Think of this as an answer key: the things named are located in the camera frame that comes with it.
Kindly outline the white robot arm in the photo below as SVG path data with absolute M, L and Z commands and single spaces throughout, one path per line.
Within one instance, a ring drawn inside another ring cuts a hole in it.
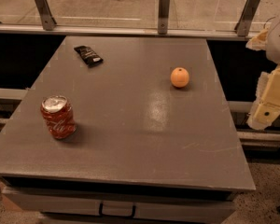
M 256 100 L 246 122 L 254 130 L 264 130 L 280 116 L 280 13 L 268 28 L 251 38 L 245 46 L 255 51 L 264 50 L 266 58 L 277 64 L 271 73 L 260 74 Z

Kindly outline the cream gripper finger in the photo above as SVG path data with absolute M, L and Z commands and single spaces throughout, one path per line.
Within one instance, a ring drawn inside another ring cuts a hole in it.
M 271 73 L 260 74 L 256 100 L 252 104 L 247 125 L 264 130 L 280 116 L 280 64 Z
M 262 29 L 257 35 L 249 39 L 245 46 L 255 51 L 266 50 L 267 35 L 268 29 Z

